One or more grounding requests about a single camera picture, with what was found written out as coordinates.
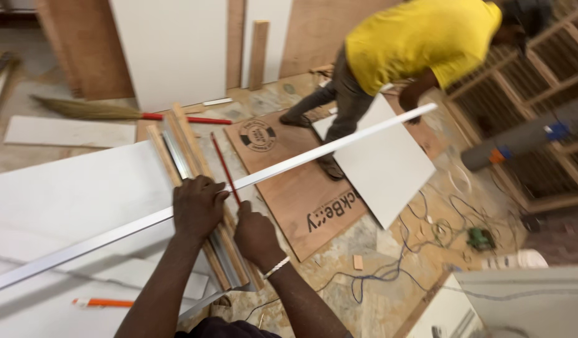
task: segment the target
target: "broom bristles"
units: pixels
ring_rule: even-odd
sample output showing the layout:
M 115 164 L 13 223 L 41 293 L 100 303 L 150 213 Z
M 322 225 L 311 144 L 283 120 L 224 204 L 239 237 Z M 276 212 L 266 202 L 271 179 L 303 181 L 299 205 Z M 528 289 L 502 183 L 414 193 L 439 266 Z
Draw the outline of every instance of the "broom bristles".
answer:
M 36 95 L 31 97 L 43 107 L 74 119 L 116 119 L 136 120 L 141 113 L 134 108 L 88 104 L 86 102 L 47 99 Z

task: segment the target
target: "yellow t-shirt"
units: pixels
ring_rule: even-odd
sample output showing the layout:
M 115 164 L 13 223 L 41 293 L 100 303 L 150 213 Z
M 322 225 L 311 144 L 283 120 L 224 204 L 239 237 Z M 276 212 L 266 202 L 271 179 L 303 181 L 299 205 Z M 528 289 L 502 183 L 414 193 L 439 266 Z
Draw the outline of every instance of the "yellow t-shirt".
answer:
M 350 68 L 374 96 L 430 67 L 441 88 L 480 65 L 502 22 L 482 0 L 411 0 L 364 20 L 345 39 Z

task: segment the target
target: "white bracelet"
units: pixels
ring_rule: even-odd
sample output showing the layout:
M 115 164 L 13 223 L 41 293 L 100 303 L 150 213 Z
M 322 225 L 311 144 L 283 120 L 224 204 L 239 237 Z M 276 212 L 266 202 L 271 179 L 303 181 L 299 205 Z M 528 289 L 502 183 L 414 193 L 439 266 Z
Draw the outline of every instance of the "white bracelet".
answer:
M 280 263 L 278 263 L 277 265 L 275 265 L 274 268 L 272 268 L 272 270 L 270 270 L 269 272 L 267 272 L 262 279 L 268 279 L 268 277 L 270 277 L 271 274 L 276 273 L 276 271 L 280 268 L 283 267 L 283 265 L 285 265 L 287 262 L 289 262 L 289 256 L 285 257 L 284 260 L 281 260 Z

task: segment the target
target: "man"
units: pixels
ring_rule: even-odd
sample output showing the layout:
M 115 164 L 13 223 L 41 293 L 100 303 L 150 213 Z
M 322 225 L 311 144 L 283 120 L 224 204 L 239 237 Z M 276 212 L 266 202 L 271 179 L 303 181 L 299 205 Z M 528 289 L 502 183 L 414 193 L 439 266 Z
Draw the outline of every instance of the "man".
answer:
M 225 183 L 214 184 L 204 176 L 186 179 L 174 189 L 174 236 L 170 240 L 156 270 L 151 275 L 135 304 L 122 321 L 115 338 L 222 338 L 278 335 L 260 331 L 245 321 L 226 323 L 220 318 L 202 320 L 190 333 L 177 332 L 181 298 L 198 253 L 217 225 L 222 221 L 222 206 L 228 192 Z M 254 263 L 281 299 L 297 338 L 347 338 L 347 331 L 333 311 L 306 283 L 276 239 L 270 220 L 251 211 L 245 201 L 239 208 L 235 243 L 239 251 Z
M 379 89 L 391 81 L 416 78 L 399 95 L 404 111 L 433 87 L 447 88 L 485 60 L 489 46 L 518 46 L 547 25 L 550 0 L 513 0 L 501 6 L 482 0 L 412 0 L 377 12 L 347 35 L 333 78 L 281 116 L 286 125 L 309 127 L 303 114 L 337 100 L 337 118 L 325 143 L 356 131 Z M 420 117 L 410 120 L 418 123 Z M 338 181 L 343 172 L 332 154 L 319 165 Z

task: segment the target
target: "concrete floor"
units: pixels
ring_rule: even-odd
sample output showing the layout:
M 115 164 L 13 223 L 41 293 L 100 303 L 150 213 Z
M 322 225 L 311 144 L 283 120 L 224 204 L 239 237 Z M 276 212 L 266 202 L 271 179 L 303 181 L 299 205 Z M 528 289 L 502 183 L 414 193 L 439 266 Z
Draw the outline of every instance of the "concrete floor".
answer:
M 3 136 L 12 115 L 57 116 L 38 108 L 28 98 L 29 94 L 70 98 L 63 73 L 58 68 L 57 60 L 40 30 L 0 29 L 0 51 L 3 50 L 16 52 L 22 62 L 10 78 L 5 90 L 5 99 L 0 107 L 0 173 L 99 151 L 99 149 L 82 147 L 3 144 Z M 195 114 L 195 116 L 226 118 L 237 122 L 291 107 L 313 89 L 314 82 L 309 74 L 282 79 L 254 92 L 232 89 L 228 90 L 227 95 L 234 99 L 233 103 L 219 105 L 214 110 Z M 435 91 L 426 96 L 423 101 L 425 103 L 435 101 L 440 104 L 442 95 L 439 91 Z M 107 100 L 107 102 L 136 106 L 134 99 Z M 317 108 L 310 114 L 312 117 L 324 116 L 331 106 L 333 104 Z M 488 170 L 477 174 L 464 170 L 466 177 L 470 180 L 470 189 L 467 189 L 466 178 L 460 170 L 464 166 L 459 160 L 459 153 L 467 147 L 467 144 L 445 107 L 440 104 L 439 110 L 426 115 L 423 119 L 446 142 L 446 151 L 433 161 L 437 172 L 421 190 L 427 198 L 428 215 L 434 221 L 444 219 L 454 230 L 460 229 L 463 226 L 463 219 L 448 200 L 449 195 L 454 194 L 483 213 L 483 216 L 475 217 L 471 209 L 459 201 L 455 202 L 458 210 L 469 217 L 475 225 L 489 224 L 498 242 L 495 254 L 515 251 L 516 245 L 520 245 L 524 240 L 525 231 L 516 219 L 511 217 L 511 212 L 517 215 L 514 204 L 495 186 Z M 226 141 L 221 126 L 195 125 L 194 128 L 202 135 L 207 135 L 210 131 L 217 134 L 235 179 L 246 174 L 232 146 Z M 200 139 L 200 145 L 210 164 L 218 163 L 207 138 Z M 221 168 L 213 165 L 213 171 L 218 181 L 224 180 Z M 449 173 L 452 173 L 455 184 L 450 181 Z M 266 215 L 270 214 L 265 203 L 259 199 L 255 188 L 241 190 L 240 194 L 242 198 L 253 201 L 255 210 Z M 415 196 L 410 205 L 417 214 L 423 214 L 424 203 L 420 195 Z M 233 211 L 236 210 L 236 205 L 230 203 L 230 207 Z M 407 208 L 401 216 L 411 232 L 410 245 L 427 240 L 434 241 L 430 224 L 417 219 Z M 365 215 L 343 234 L 318 250 L 315 255 L 301 264 L 295 263 L 294 266 L 315 289 L 324 286 L 338 271 L 354 275 L 370 274 L 377 268 L 393 263 L 399 258 L 402 244 L 401 231 L 403 231 L 403 225 L 399 221 L 395 221 L 390 229 L 385 231 L 370 215 Z M 277 233 L 283 249 L 292 255 L 278 227 Z M 402 268 L 411 273 L 425 288 L 429 288 L 436 281 L 442 273 L 444 264 L 453 264 L 465 271 L 480 269 L 481 258 L 491 256 L 493 253 L 474 253 L 467 247 L 465 241 L 466 235 L 462 235 L 449 250 L 427 245 L 418 254 L 406 252 Z M 353 270 L 352 255 L 354 254 L 364 257 L 364 271 Z M 393 336 L 425 294 L 410 277 L 401 274 L 397 280 L 391 282 L 366 281 L 363 286 L 363 301 L 358 304 L 352 296 L 351 284 L 351 278 L 338 275 L 319 294 L 345 323 L 354 337 Z M 359 282 L 356 282 L 354 290 L 359 298 L 361 296 Z M 229 297 L 233 302 L 232 319 L 245 320 L 254 307 L 275 299 L 276 294 L 268 284 L 267 288 L 257 294 L 230 292 Z M 207 315 L 207 309 L 204 309 L 194 320 L 189 319 L 184 322 L 183 326 L 190 328 L 205 315 Z M 283 337 L 293 337 L 288 318 L 278 301 L 256 310 L 248 321 L 255 325 L 261 321 L 263 329 Z

